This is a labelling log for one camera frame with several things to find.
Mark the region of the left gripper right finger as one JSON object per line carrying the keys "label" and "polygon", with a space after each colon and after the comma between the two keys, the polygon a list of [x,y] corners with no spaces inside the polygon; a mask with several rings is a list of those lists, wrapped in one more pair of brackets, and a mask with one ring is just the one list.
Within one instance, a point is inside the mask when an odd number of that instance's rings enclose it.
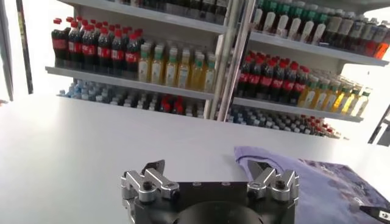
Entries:
{"label": "left gripper right finger", "polygon": [[247,196],[251,200],[271,197],[281,203],[297,203],[299,199],[299,176],[293,170],[280,173],[270,165],[248,160],[247,167],[252,180],[247,183]]}

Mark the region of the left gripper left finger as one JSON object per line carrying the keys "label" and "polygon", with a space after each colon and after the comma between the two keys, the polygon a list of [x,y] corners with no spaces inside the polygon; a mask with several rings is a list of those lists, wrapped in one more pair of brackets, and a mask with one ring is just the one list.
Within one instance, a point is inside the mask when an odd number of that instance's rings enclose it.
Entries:
{"label": "left gripper left finger", "polygon": [[125,201],[136,198],[144,204],[150,204],[160,197],[176,201],[180,197],[180,185],[163,175],[165,160],[147,163],[141,172],[125,171],[121,176],[121,195]]}

